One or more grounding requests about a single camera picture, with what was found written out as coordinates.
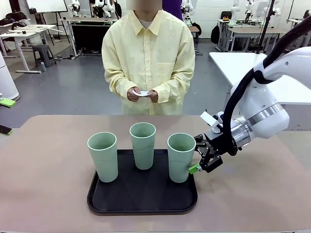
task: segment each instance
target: plastic cup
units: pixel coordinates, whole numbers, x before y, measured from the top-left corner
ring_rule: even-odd
[[[108,183],[118,176],[117,137],[113,133],[94,134],[87,141],[99,179]]]
[[[186,133],[176,133],[167,140],[169,153],[170,179],[176,183],[183,183],[189,176],[196,142]]]
[[[150,123],[137,123],[130,128],[135,165],[147,170],[154,163],[156,128]]]

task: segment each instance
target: black tray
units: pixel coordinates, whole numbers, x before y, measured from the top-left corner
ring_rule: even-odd
[[[95,172],[87,203],[99,214],[178,214],[192,209],[198,199],[193,175],[184,183],[169,177],[167,150],[155,150],[149,170],[135,166],[133,150],[118,150],[119,175],[103,183]]]

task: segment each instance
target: stool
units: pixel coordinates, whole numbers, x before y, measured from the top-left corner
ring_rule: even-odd
[[[53,53],[48,45],[35,45],[33,46],[35,66],[44,62],[45,67],[51,67],[53,63],[56,64]],[[37,58],[35,52],[39,52],[40,57]]]

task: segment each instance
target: yellow shirt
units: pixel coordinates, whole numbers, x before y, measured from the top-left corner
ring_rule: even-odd
[[[165,11],[158,11],[145,29],[135,13],[114,23],[103,41],[105,79],[110,91],[121,96],[126,115],[180,115],[184,95],[194,72],[194,44],[184,22]],[[158,93],[157,103],[150,98],[131,102],[127,91]]]

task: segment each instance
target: hand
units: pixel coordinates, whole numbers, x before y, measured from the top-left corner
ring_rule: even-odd
[[[135,95],[133,91],[136,91],[138,94],[140,94],[140,89],[138,87],[132,87],[127,91],[127,98],[129,101],[137,102],[139,100],[139,96]]]
[[[157,94],[157,92],[151,90],[148,92],[148,94],[151,94],[148,97],[151,98],[152,103],[157,103],[157,101],[159,100],[159,95]]]

